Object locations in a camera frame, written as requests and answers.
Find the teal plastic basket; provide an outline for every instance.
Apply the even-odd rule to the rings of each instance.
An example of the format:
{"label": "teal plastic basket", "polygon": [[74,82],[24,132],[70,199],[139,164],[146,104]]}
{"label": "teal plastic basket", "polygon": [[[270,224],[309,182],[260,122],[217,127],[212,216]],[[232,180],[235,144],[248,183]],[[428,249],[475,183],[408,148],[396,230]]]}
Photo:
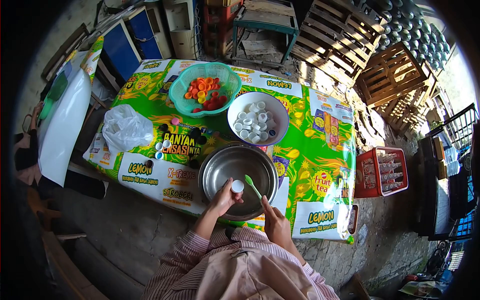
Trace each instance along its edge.
{"label": "teal plastic basket", "polygon": [[[208,91],[207,100],[210,99],[213,92],[218,92],[220,96],[227,96],[228,101],[222,108],[217,110],[193,113],[195,108],[203,108],[203,105],[198,103],[197,99],[186,99],[185,94],[188,91],[188,87],[193,80],[199,77],[207,78],[219,78],[221,88],[219,90]],[[216,116],[222,111],[226,110],[235,99],[235,95],[238,94],[241,88],[241,79],[238,74],[233,72],[229,66],[221,62],[209,62],[196,64],[183,70],[180,76],[171,85],[168,96],[172,100],[175,108],[182,114],[192,118],[202,118],[205,116]]]}

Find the pink striped shirt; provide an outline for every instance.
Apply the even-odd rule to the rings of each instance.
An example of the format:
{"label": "pink striped shirt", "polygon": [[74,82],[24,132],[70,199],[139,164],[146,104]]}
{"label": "pink striped shirt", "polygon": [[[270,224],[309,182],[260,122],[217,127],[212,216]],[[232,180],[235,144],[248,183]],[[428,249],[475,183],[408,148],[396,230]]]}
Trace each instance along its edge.
{"label": "pink striped shirt", "polygon": [[[224,230],[212,234],[210,240],[189,231],[174,244],[172,252],[166,253],[160,259],[160,267],[148,281],[142,299],[194,299],[206,270],[208,257],[225,250],[258,248],[301,266],[293,254],[270,242],[267,235],[260,230],[250,227],[237,228],[231,240],[226,237]],[[301,267],[320,299],[338,299],[333,288],[325,284],[325,278],[308,263]]]}

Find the wooden pallet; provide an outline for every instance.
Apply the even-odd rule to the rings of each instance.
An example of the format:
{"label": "wooden pallet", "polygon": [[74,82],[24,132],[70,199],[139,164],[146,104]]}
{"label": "wooden pallet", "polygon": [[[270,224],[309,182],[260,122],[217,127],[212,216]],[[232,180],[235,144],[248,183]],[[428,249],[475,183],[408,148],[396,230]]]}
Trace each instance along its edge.
{"label": "wooden pallet", "polygon": [[358,8],[346,0],[314,0],[291,53],[352,87],[384,24],[386,20],[366,5]]}
{"label": "wooden pallet", "polygon": [[373,56],[357,85],[370,108],[399,99],[426,85],[427,75],[403,43]]}
{"label": "wooden pallet", "polygon": [[426,63],[421,68],[429,74],[428,79],[423,82],[423,86],[376,108],[377,112],[399,136],[405,136],[409,140],[412,139],[414,132],[419,132],[427,121],[427,113],[435,109],[432,97],[438,80]]}

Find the plastic bag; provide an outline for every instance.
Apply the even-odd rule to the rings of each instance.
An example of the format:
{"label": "plastic bag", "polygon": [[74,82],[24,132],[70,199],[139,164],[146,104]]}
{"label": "plastic bag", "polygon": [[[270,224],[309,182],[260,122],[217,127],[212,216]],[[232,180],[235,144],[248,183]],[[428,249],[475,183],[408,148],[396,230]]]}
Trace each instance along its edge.
{"label": "plastic bag", "polygon": [[137,113],[130,105],[115,106],[103,117],[103,137],[111,153],[147,146],[153,140],[152,121]]}

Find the toothbrush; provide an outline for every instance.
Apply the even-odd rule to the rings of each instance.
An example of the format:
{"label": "toothbrush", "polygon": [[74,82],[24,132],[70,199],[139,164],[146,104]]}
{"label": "toothbrush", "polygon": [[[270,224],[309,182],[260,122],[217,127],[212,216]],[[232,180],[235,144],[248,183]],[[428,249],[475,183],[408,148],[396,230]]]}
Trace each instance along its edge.
{"label": "toothbrush", "polygon": [[247,174],[245,174],[245,181],[247,182],[248,185],[250,185],[252,187],[252,189],[255,191],[255,193],[257,194],[258,196],[258,199],[260,199],[260,204],[262,205],[262,207],[264,206],[264,204],[262,203],[262,195],[260,195],[260,193],[258,192],[257,188],[253,185],[253,180],[250,178],[250,176],[248,176]]}

